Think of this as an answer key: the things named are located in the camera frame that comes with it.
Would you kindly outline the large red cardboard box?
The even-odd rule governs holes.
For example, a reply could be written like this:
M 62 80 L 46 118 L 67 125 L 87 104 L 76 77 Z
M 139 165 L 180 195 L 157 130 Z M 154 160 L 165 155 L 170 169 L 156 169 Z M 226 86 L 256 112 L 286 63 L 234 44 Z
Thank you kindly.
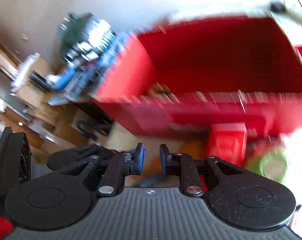
M 134 135 L 181 137 L 212 124 L 250 137 L 302 126 L 302 61 L 270 17 L 212 17 L 131 36 L 92 97 Z

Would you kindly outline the pile of folded clothes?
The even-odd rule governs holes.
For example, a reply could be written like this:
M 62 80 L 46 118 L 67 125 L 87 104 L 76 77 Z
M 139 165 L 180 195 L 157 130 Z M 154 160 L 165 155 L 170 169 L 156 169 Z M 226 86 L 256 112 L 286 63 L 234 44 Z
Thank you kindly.
M 99 58 L 115 38 L 111 25 L 91 12 L 70 13 L 59 25 L 60 57 L 70 67 Z

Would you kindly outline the green plush doll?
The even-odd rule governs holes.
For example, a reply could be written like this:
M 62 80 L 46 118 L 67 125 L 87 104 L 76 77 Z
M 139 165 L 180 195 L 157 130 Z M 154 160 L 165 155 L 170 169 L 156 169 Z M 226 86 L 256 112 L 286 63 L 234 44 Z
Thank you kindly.
M 244 168 L 283 183 L 287 172 L 286 146 L 279 138 L 260 140 L 247 146 Z

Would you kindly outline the red printed carton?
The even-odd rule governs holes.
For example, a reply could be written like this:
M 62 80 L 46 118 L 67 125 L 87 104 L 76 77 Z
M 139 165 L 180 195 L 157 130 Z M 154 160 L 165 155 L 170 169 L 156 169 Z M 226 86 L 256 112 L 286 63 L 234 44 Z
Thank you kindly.
M 212 124 L 205 156 L 214 155 L 242 167 L 245 160 L 247 130 L 243 122 Z

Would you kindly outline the black power adapter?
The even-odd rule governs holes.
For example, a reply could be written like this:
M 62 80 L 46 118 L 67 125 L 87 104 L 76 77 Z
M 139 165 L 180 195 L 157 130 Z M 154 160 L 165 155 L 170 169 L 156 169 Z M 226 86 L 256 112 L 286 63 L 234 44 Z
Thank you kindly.
M 282 2 L 273 1 L 269 6 L 270 11 L 274 13 L 284 13 L 286 12 L 286 6 Z

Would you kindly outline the cardboard boxes stack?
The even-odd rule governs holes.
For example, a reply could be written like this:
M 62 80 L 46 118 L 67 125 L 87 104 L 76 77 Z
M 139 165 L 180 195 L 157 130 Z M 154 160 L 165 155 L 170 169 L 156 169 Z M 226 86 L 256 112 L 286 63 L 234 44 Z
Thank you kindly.
M 90 125 L 101 129 L 103 136 L 108 135 L 112 121 L 101 109 L 92 103 L 49 105 L 51 93 L 30 79 L 32 72 L 46 76 L 52 72 L 52 66 L 38 53 L 29 55 L 19 65 L 19 75 L 11 83 L 11 92 L 28 106 L 27 113 L 49 133 L 48 137 L 52 135 L 73 145 L 82 145 L 89 140 L 85 133 L 98 135 Z

